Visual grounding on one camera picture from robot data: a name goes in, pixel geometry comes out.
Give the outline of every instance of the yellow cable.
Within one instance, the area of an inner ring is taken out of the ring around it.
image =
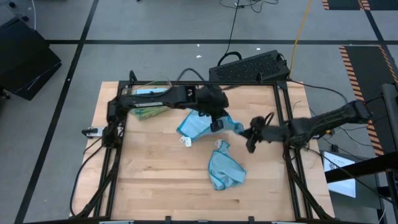
[[[297,33],[297,36],[296,36],[296,40],[295,40],[295,42],[294,42],[293,53],[292,53],[292,62],[290,63],[289,78],[290,78],[290,76],[292,75],[292,72],[293,72],[294,54],[296,53],[297,42],[298,42],[299,39],[300,39],[301,31],[303,30],[305,20],[307,19],[308,12],[310,11],[310,8],[311,8],[311,3],[312,3],[312,0],[309,0],[309,1],[308,1],[308,5],[307,5],[307,9],[305,10],[305,13],[304,13],[303,20],[301,21],[300,29],[298,30],[298,33]]]

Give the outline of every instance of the white paper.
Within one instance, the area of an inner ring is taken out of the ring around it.
[[[190,137],[185,137],[185,147],[191,147],[192,141]]]
[[[348,165],[355,163],[354,161],[342,158],[340,156],[336,156],[329,152],[324,152],[323,156],[330,159],[332,162],[334,162],[339,167],[344,167],[344,166],[348,166]],[[334,164],[329,162],[327,159],[323,159],[323,167],[324,167],[325,172],[329,171],[329,170],[333,170],[333,169],[338,169]],[[336,192],[336,193],[343,194],[343,195],[353,197],[353,198],[356,197],[356,189],[355,189],[355,180],[354,179],[330,183],[330,184],[328,184],[328,188],[332,192]]]

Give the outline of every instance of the black mat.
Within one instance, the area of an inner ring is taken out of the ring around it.
[[[352,64],[356,81],[360,87],[360,93],[365,101],[381,95],[381,85],[394,83],[394,77],[384,57],[384,52],[379,47],[368,46],[346,46],[346,54]],[[382,99],[368,103],[368,108],[373,112],[374,130],[368,129],[369,136],[378,138],[379,142],[372,140],[372,143],[381,145],[381,149],[386,152],[395,151],[394,140],[392,138],[390,124],[385,117],[386,107]],[[377,136],[372,136],[371,132],[376,131]]]
[[[398,10],[398,0],[327,0],[326,4],[329,10]]]

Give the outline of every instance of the orange and black hazard tape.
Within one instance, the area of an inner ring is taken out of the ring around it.
[[[347,75],[348,75],[349,81],[351,82],[351,86],[353,87],[353,90],[354,90],[355,98],[357,100],[364,101],[364,98],[363,98],[363,95],[361,92],[361,88],[359,87],[359,84],[357,82],[354,68],[353,68],[353,65],[351,64],[351,61],[349,60],[347,50],[344,46],[339,46],[339,49],[340,49],[341,57],[343,58],[344,66],[346,67],[346,70],[347,70]],[[384,154],[382,151],[383,148],[380,145],[380,140],[377,137],[377,133],[374,130],[374,126],[373,126],[373,123],[371,120],[369,120],[369,123],[368,123],[368,126],[366,127],[366,129],[368,130],[369,138],[372,142],[374,153],[376,153],[376,155],[378,155],[378,156],[383,155]]]
[[[323,8],[329,10],[329,2],[328,0],[322,0]]]
[[[385,60],[386,63],[387,63],[387,66],[388,66],[388,68],[389,68],[389,70],[390,70],[390,72],[391,72],[392,77],[394,78],[394,81],[395,81],[396,83],[398,83],[398,78],[397,78],[397,76],[396,76],[396,73],[394,72],[394,69],[393,69],[392,66],[391,66],[390,61],[388,60],[388,57],[387,57],[386,52],[384,51],[384,49],[383,49],[381,46],[379,46],[379,49],[381,50],[381,53],[383,54],[384,60]]]
[[[368,0],[358,0],[361,10],[371,10]]]

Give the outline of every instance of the black floor stripe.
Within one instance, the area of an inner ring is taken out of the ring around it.
[[[93,17],[94,17],[94,14],[95,14],[95,11],[96,11],[96,8],[98,5],[98,1],[99,0],[93,1],[90,13],[88,14],[88,18],[87,18],[85,27],[83,29],[83,33],[81,34],[81,37],[80,37],[80,40],[78,43],[78,47],[76,48],[75,55],[73,57],[67,77],[65,79],[65,83],[63,84],[60,98],[58,99],[58,103],[55,107],[55,111],[52,116],[50,126],[47,130],[47,134],[45,135],[44,143],[40,150],[39,157],[37,158],[36,165],[34,167],[32,176],[30,177],[30,181],[29,181],[29,184],[25,191],[24,198],[22,199],[21,206],[19,207],[19,211],[18,211],[17,217],[15,219],[15,223],[23,223],[24,222],[27,210],[29,208],[30,201],[32,200],[32,196],[33,196],[34,190],[36,188],[37,181],[39,180],[39,177],[40,177],[40,172],[42,171],[45,158],[49,151],[50,143],[53,138],[55,128],[57,127],[57,123],[58,123],[59,117],[61,115],[63,104],[65,102],[70,84],[72,82],[73,74],[75,73],[76,66],[77,66],[77,63],[80,58],[81,50],[83,49],[83,46],[84,46],[84,41],[87,38],[87,33],[88,33],[88,30],[90,29],[90,25],[93,20]]]
[[[374,18],[373,18],[373,15],[372,15],[371,11],[365,10],[365,13],[366,13],[366,17],[367,17],[368,20],[369,20],[369,23],[371,24],[371,27],[372,27],[372,29],[373,29],[374,34],[375,34],[376,37],[377,37],[377,40],[378,40],[378,41],[381,41],[381,42],[384,42],[384,38],[383,38],[383,36],[381,35],[381,32],[380,32],[380,30],[379,30],[379,28],[378,28],[378,26],[377,26],[377,24],[376,24],[376,21],[375,21]]]
[[[47,40],[49,44],[79,44],[79,40]],[[295,40],[231,40],[232,44],[293,45]],[[228,40],[86,40],[98,45],[157,45],[157,44],[228,44]],[[299,45],[398,45],[398,40],[299,40]]]
[[[346,46],[346,50],[365,101],[380,96],[383,84],[394,83],[394,78],[379,47]],[[373,112],[373,121],[387,114],[386,107],[381,99],[372,101],[367,106]],[[373,126],[383,150],[387,152],[395,151],[388,119],[381,119]]]

